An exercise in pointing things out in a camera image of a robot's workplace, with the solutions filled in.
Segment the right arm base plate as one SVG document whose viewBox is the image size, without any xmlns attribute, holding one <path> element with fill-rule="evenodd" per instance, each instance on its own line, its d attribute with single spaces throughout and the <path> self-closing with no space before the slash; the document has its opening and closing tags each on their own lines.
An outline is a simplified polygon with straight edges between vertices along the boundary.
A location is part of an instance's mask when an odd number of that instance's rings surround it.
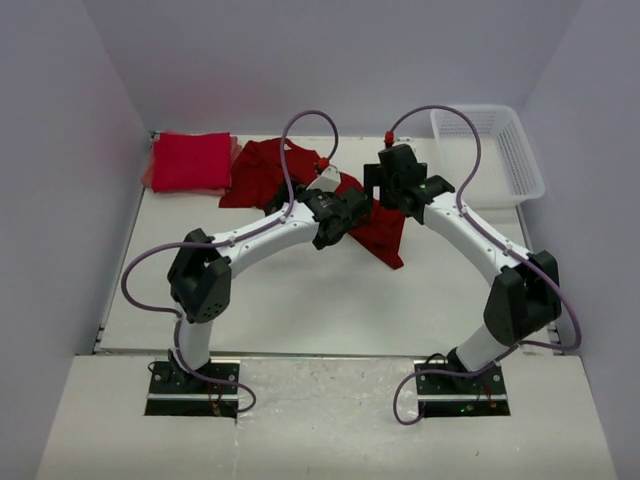
<svg viewBox="0 0 640 480">
<path fill-rule="evenodd" d="M 416 378 L 419 395 L 471 395 L 473 397 L 505 395 L 502 369 L 494 365 L 481 375 L 457 377 L 442 374 L 419 374 Z"/>
</svg>

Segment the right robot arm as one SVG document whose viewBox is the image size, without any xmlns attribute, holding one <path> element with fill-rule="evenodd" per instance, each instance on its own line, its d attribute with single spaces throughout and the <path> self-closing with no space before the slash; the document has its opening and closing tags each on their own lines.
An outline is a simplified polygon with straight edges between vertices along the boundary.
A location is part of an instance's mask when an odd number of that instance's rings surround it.
<svg viewBox="0 0 640 480">
<path fill-rule="evenodd" d="M 482 325 L 435 371 L 446 375 L 454 391 L 467 393 L 481 382 L 488 365 L 560 316 L 557 261 L 546 251 L 532 253 L 499 234 L 456 196 L 453 185 L 430 176 L 411 147 L 398 144 L 378 157 L 378 163 L 363 167 L 365 192 L 371 195 L 378 188 L 383 207 L 441 235 L 489 284 Z"/>
</svg>

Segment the dark red t shirt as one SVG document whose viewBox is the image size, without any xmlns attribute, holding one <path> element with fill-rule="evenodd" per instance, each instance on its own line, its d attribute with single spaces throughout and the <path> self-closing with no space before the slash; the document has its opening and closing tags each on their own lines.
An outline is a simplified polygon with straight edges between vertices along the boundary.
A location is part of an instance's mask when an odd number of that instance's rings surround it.
<svg viewBox="0 0 640 480">
<path fill-rule="evenodd" d="M 259 208 L 270 201 L 284 186 L 280 162 L 280 140 L 250 141 L 231 166 L 231 187 L 220 199 L 221 208 Z M 326 159 L 314 150 L 304 149 L 287 141 L 285 156 L 291 180 L 309 184 L 317 176 L 316 166 Z M 373 211 L 366 222 L 350 235 L 366 250 L 393 270 L 404 262 L 399 255 L 405 216 L 373 203 Z"/>
</svg>

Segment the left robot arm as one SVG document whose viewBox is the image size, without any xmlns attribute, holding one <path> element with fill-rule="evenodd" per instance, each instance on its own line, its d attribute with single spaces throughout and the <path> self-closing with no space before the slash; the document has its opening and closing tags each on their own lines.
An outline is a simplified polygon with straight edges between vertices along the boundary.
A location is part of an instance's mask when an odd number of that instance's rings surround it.
<svg viewBox="0 0 640 480">
<path fill-rule="evenodd" d="M 270 202 L 271 213 L 216 242 L 196 229 L 185 238 L 167 275 L 179 306 L 169 361 L 183 391 L 201 390 L 208 378 L 213 321 L 230 304 L 232 281 L 252 265 L 292 246 L 322 250 L 368 219 L 373 200 L 357 187 L 342 193 L 306 188 L 289 203 Z"/>
</svg>

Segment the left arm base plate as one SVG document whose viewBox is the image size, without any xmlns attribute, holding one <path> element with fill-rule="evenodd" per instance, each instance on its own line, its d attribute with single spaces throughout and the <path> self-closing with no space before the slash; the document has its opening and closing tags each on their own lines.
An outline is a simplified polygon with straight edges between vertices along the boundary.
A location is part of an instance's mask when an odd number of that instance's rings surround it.
<svg viewBox="0 0 640 480">
<path fill-rule="evenodd" d="M 147 368 L 151 373 L 149 393 L 156 397 L 222 397 L 235 395 L 238 391 L 235 382 L 239 379 L 239 362 L 211 361 L 204 365 L 199 373 L 214 379 L 214 383 L 205 382 L 182 371 L 175 371 L 169 361 L 152 361 Z"/>
</svg>

